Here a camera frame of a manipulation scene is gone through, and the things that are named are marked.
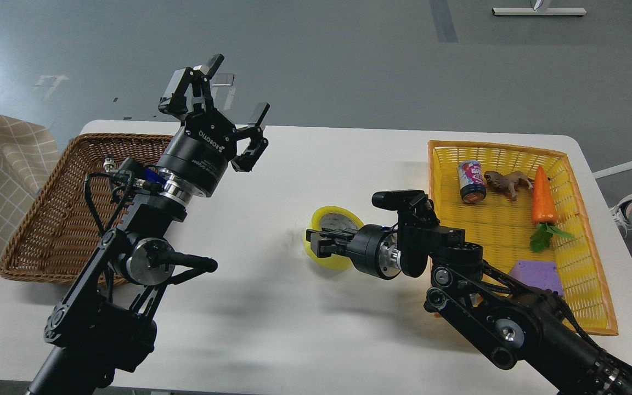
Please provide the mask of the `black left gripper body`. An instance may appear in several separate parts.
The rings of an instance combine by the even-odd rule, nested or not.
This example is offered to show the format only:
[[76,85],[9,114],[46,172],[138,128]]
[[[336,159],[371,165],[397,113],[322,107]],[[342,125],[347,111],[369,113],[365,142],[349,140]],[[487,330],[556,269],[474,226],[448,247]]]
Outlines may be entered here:
[[228,138],[235,130],[220,112],[189,115],[156,165],[190,183],[193,194],[211,197],[238,152]]

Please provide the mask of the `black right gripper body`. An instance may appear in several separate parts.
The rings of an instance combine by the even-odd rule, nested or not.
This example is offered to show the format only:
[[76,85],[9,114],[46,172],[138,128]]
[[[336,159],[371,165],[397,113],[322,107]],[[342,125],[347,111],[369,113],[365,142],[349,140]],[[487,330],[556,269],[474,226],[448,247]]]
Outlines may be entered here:
[[364,225],[346,246],[346,257],[359,272],[384,280],[395,278],[399,275],[397,231],[382,225]]

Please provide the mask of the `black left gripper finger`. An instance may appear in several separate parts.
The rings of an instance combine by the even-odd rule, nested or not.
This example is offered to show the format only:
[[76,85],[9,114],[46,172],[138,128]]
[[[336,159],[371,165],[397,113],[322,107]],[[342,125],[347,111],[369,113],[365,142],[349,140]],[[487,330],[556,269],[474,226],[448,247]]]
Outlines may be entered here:
[[181,122],[188,118],[216,111],[211,94],[211,80],[225,60],[216,53],[206,65],[176,70],[160,98],[158,111]]
[[263,123],[269,110],[269,103],[258,103],[246,127],[239,128],[233,134],[233,139],[236,142],[249,140],[243,153],[236,155],[231,160],[233,170],[236,172],[251,172],[268,147],[269,141],[264,137]]

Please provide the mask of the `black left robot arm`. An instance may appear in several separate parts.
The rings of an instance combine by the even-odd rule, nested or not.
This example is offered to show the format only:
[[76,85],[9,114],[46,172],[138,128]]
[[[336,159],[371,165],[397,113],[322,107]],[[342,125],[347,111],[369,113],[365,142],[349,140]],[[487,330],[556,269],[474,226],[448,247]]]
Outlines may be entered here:
[[28,394],[91,394],[110,385],[116,370],[133,372],[153,352],[156,310],[169,285],[218,267],[215,259],[180,253],[165,238],[183,222],[193,196],[213,195],[228,166],[251,172],[268,146],[256,107],[246,127],[215,106],[211,80],[224,60],[178,69],[158,110],[180,128],[155,164],[107,154],[103,172],[88,173],[83,195],[100,240],[77,280],[47,319],[53,345]]

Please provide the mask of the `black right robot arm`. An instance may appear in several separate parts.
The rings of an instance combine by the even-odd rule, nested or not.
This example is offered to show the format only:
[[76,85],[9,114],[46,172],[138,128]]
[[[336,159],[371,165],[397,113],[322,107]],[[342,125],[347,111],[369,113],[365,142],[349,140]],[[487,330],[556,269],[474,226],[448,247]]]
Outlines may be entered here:
[[524,360],[559,394],[632,394],[632,365],[599,347],[557,292],[490,266],[463,229],[441,225],[424,191],[379,191],[371,202],[396,212],[396,225],[309,228],[314,255],[347,257],[359,272],[386,280],[419,277],[431,263],[424,310],[441,315],[497,368]]

